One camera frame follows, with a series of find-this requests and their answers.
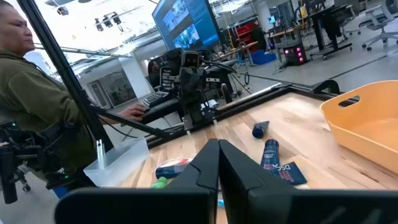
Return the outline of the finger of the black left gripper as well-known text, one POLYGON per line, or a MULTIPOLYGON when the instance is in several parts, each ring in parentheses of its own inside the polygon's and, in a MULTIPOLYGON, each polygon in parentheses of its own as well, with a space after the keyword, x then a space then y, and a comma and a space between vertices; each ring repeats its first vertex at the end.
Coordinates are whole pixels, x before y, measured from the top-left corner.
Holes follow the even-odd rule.
POLYGON ((209 106, 205 106, 204 108, 201 109, 201 115, 202 115, 202 122, 212 122, 215 120, 216 116, 218 115, 218 110, 215 108, 210 108, 209 106))
POLYGON ((200 121, 200 110, 196 107, 188 108, 183 120, 185 129, 192 129, 200 121))

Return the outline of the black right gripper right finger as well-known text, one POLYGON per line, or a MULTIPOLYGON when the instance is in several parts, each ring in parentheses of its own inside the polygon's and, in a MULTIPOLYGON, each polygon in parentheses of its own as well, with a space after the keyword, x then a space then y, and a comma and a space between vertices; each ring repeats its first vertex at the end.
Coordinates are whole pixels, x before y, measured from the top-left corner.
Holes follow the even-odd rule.
POLYGON ((397 223, 397 191, 296 189, 227 140, 220 184, 229 223, 397 223))

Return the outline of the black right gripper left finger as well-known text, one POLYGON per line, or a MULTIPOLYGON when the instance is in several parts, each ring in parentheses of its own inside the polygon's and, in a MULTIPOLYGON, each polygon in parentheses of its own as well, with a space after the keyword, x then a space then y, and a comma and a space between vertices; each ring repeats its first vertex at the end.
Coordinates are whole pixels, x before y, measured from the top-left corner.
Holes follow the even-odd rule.
POLYGON ((85 188, 61 199, 56 223, 215 223, 220 145, 210 139, 164 189, 85 188))

